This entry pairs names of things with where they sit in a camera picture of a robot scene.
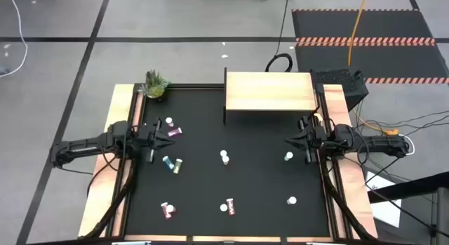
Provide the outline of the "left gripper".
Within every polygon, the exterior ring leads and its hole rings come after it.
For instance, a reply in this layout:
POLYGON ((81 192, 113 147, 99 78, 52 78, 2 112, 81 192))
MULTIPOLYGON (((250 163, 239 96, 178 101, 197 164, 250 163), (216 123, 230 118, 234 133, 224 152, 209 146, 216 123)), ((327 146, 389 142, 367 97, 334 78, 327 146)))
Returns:
POLYGON ((174 140, 164 133, 159 133, 162 122, 157 119, 155 124, 143 124, 136 126, 136 138, 140 147, 148 147, 149 153, 146 155, 146 162, 153 163, 156 153, 168 146, 173 145, 174 140))

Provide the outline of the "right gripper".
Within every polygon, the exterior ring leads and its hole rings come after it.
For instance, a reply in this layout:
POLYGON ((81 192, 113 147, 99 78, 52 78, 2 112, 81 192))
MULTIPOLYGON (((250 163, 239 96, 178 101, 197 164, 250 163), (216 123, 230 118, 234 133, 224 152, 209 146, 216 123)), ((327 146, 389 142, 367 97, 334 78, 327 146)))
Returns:
POLYGON ((302 117, 298 121, 301 133, 289 136, 284 140, 292 147, 305 150, 305 163, 311 164, 319 161, 330 160, 327 150, 325 149, 325 141, 328 140, 326 131, 326 123, 321 117, 302 117))

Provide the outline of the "wooden shelf black legs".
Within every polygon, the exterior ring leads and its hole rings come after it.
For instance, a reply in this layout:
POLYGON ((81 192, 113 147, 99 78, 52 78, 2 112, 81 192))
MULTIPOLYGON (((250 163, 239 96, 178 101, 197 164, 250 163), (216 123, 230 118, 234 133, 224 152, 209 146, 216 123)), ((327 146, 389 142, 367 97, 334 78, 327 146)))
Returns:
POLYGON ((309 72, 224 71, 223 122, 230 111, 305 112, 317 108, 309 72))

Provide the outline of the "light wooden side board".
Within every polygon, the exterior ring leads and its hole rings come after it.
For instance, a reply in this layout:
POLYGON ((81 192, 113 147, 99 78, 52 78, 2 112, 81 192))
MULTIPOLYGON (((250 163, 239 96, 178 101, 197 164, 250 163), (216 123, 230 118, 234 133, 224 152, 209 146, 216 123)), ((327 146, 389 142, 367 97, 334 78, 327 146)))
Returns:
MULTIPOLYGON (((351 126, 342 86, 325 84, 323 89, 329 117, 335 124, 347 124, 351 126)), ((364 173, 359 165, 356 153, 350 152, 349 154, 345 154, 344 158, 338 161, 338 164, 347 206, 366 231, 375 238, 378 238, 365 185, 364 173)))
MULTIPOLYGON (((132 109, 142 107, 142 95, 137 95, 135 105, 132 103, 134 95, 134 85, 132 84, 117 84, 114 87, 105 126, 123 120, 128 120, 133 125, 138 123, 140 114, 133 113, 132 109)), ((123 177, 120 178, 116 171, 106 166, 105 161, 110 159, 113 159, 112 166, 118 168, 120 160, 114 158, 113 154, 107 154, 106 157, 96 156, 94 168, 96 178, 89 186, 89 194, 78 233, 80 237, 88 234, 103 217, 113 200, 115 185, 122 187, 128 178, 131 160, 128 159, 123 163, 123 177)))

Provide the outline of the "potted succulent plant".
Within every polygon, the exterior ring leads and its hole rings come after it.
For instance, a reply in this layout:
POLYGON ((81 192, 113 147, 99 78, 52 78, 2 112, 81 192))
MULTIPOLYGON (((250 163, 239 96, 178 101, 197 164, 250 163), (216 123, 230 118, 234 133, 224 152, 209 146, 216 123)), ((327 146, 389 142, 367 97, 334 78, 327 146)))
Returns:
POLYGON ((138 92, 151 99, 160 99, 169 84, 170 82, 164 79, 159 72, 152 69, 146 72, 145 83, 139 87, 138 92))

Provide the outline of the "black perforated computer case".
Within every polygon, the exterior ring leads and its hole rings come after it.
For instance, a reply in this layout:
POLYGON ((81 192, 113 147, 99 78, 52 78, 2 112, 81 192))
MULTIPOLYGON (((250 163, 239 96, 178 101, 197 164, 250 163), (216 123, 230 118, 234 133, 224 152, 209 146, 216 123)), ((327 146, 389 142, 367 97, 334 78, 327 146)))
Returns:
POLYGON ((368 94, 366 78, 361 70, 348 68, 315 71, 310 70, 313 81, 318 84, 341 85, 347 109, 352 111, 368 94))

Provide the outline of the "white paper sheet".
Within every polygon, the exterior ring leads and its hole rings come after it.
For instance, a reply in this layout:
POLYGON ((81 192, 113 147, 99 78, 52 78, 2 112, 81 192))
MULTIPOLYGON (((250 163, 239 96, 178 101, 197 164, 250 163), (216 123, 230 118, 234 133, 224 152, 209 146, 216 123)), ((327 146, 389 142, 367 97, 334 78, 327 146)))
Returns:
MULTIPOLYGON (((381 176, 375 176, 375 174, 370 171, 366 173, 366 182, 367 191, 395 185, 394 182, 381 176)), ((374 218, 381 220, 388 225, 399 228, 401 215, 400 209, 396 208, 389 201, 371 203, 370 206, 373 211, 374 218)))

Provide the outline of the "black beam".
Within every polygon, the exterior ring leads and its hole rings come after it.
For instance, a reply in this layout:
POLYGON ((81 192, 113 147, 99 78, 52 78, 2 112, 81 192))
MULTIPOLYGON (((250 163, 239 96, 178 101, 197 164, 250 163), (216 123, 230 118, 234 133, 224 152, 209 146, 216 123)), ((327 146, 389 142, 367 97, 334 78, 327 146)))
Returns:
POLYGON ((393 201, 424 194, 431 194, 436 192, 438 188, 449 189, 449 171, 371 190, 368 192, 368 197, 370 203, 374 204, 389 200, 393 201))

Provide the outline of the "black hazard-striped floor mat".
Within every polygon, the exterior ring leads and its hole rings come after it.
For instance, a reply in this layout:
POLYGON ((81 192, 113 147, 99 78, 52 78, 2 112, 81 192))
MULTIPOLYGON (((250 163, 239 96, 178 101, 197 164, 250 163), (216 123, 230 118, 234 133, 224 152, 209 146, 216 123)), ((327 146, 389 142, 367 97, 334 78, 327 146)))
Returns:
POLYGON ((449 68, 418 10, 296 9, 300 71, 361 70, 369 84, 449 84, 449 68))

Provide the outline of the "black aluminium table frame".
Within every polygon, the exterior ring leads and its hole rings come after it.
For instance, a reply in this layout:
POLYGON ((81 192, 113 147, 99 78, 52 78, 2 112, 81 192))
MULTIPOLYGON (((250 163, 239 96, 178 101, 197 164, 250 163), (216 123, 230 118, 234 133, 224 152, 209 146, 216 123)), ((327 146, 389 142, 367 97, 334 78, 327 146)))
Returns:
POLYGON ((180 84, 168 89, 165 100, 146 102, 146 124, 171 117, 174 127, 164 124, 161 131, 180 127, 182 134, 152 164, 138 163, 126 235, 329 238, 320 169, 284 140, 299 131, 300 114, 230 111, 223 122, 224 103, 223 87, 206 84, 180 84), (227 165, 221 150, 227 151, 227 165), (293 153, 289 161, 287 152, 293 153), (178 174, 164 156, 174 165, 183 160, 178 174), (291 196, 297 203, 288 205, 291 196), (229 198, 233 216, 220 210, 229 198), (176 208, 170 219, 164 202, 176 208))

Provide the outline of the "black diagonal frame strut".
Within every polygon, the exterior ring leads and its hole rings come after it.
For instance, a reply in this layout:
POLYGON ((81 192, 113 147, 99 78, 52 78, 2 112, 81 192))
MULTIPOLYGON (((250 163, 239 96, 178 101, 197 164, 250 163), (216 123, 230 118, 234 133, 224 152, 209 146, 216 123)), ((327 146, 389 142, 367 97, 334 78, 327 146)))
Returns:
POLYGON ((323 170, 323 184, 325 191, 335 200, 340 207, 342 215, 347 219, 348 223, 354 228, 357 235, 364 240, 376 240, 374 236, 368 233, 368 231, 360 224, 356 219, 356 216, 351 212, 350 208, 346 205, 343 198, 338 194, 337 189, 332 184, 330 176, 328 174, 326 161, 320 162, 320 167, 323 170))
POLYGON ((135 177, 135 160, 131 159, 129 174, 125 184, 123 185, 122 189, 117 194, 115 199, 112 201, 111 205, 109 206, 103 217, 99 220, 99 222, 94 226, 94 228, 89 233, 83 236, 84 239, 96 238, 101 235, 102 231, 106 228, 106 226, 108 226, 110 220, 115 216, 115 213, 120 203, 133 189, 135 183, 134 177, 135 177))

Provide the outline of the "grey post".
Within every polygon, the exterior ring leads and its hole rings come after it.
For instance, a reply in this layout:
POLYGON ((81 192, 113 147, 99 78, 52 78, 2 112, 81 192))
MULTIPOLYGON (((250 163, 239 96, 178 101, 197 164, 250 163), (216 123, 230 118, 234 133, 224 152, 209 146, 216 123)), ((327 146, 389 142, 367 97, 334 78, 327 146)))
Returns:
POLYGON ((449 245, 449 189, 444 187, 437 190, 436 228, 446 233, 436 235, 436 245, 449 245))

